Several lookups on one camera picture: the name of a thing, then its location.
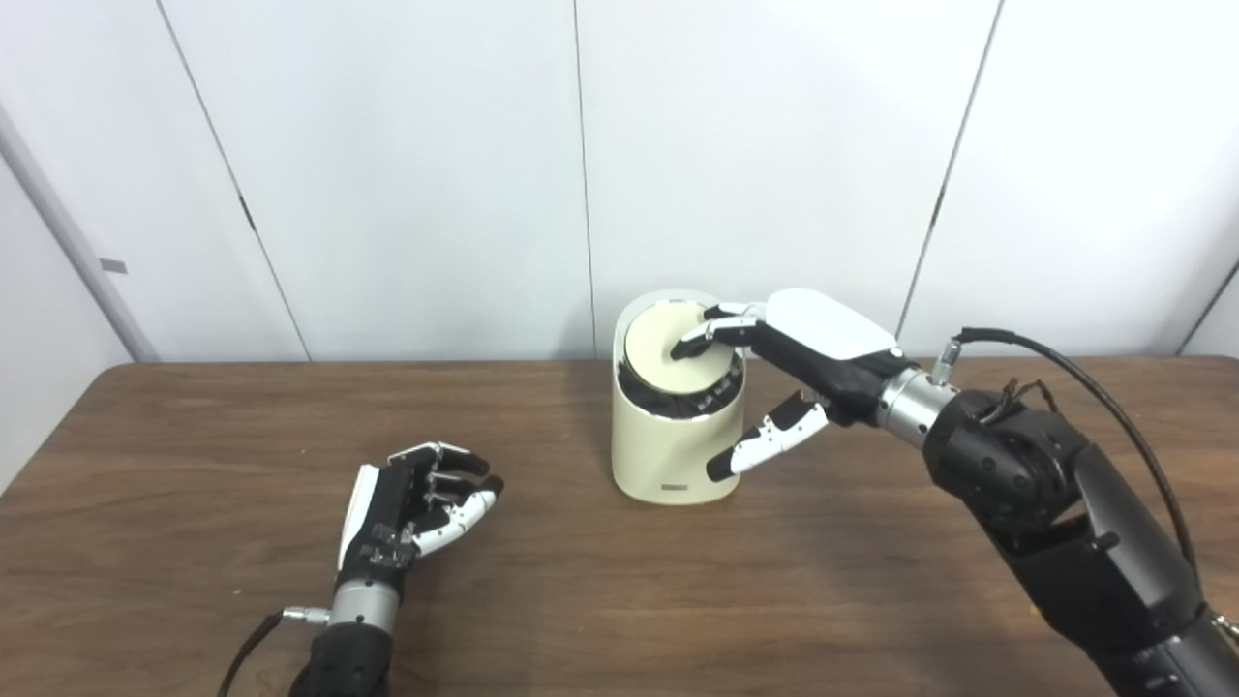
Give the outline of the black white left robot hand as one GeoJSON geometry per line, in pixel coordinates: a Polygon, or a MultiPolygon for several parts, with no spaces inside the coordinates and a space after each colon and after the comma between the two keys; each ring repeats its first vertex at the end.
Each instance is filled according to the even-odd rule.
{"type": "Polygon", "coordinates": [[[473,451],[421,442],[362,465],[338,550],[336,587],[375,582],[403,594],[419,560],[455,543],[499,501],[504,482],[473,451]]]}

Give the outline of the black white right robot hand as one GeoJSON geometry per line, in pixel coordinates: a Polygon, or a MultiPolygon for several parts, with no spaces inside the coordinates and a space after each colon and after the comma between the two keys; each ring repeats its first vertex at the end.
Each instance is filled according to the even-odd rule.
{"type": "Polygon", "coordinates": [[[876,427],[887,384],[917,369],[890,331],[810,288],[786,288],[761,303],[720,303],[670,348],[673,360],[711,345],[751,349],[800,381],[740,439],[707,461],[707,478],[724,482],[769,462],[828,425],[876,427]]]}

